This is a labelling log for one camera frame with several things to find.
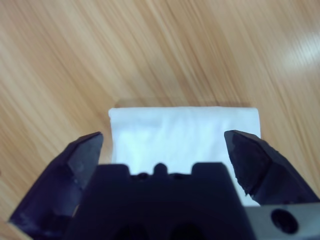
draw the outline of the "wooden table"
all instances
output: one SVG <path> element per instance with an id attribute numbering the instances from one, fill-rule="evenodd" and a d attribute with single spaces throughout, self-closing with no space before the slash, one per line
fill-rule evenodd
<path id="1" fill-rule="evenodd" d="M 0 238 L 47 164 L 108 109 L 259 110 L 262 137 L 320 193 L 320 1 L 0 0 Z"/>

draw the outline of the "screw hole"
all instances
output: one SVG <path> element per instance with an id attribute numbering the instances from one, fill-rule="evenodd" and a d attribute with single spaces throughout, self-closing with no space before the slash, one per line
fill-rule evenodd
<path id="1" fill-rule="evenodd" d="M 295 217 L 288 211 L 283 209 L 273 210 L 271 213 L 273 224 L 286 234 L 295 234 L 299 225 Z"/>

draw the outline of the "folded napkin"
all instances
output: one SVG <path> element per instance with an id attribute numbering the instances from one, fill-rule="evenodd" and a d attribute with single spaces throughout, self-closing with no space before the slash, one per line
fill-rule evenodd
<path id="1" fill-rule="evenodd" d="M 225 131 L 261 136 L 259 113 L 249 107 L 129 107 L 109 110 L 113 140 L 112 163 L 130 173 L 153 173 L 158 163 L 169 173 L 190 174 L 200 162 L 221 162 L 228 169 L 244 206 L 258 206 L 238 184 Z"/>

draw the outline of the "white napkin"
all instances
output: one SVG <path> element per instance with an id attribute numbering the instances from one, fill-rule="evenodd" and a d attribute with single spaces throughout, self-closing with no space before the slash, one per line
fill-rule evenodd
<path id="1" fill-rule="evenodd" d="M 259 204 L 238 184 L 224 137 L 239 130 L 260 138 L 259 113 L 247 107 L 130 107 L 109 110 L 113 140 L 112 163 L 130 173 L 153 173 L 163 163 L 169 173 L 190 174 L 199 162 L 227 167 L 244 206 Z"/>

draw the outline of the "white cloth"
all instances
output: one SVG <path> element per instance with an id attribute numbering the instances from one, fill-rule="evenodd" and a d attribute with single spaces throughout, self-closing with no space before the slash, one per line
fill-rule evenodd
<path id="1" fill-rule="evenodd" d="M 199 162 L 227 167 L 244 206 L 258 206 L 238 184 L 224 137 L 239 130 L 260 138 L 259 113 L 247 107 L 130 107 L 109 110 L 112 163 L 129 166 L 131 174 L 153 173 L 163 163 L 169 173 L 190 174 Z"/>

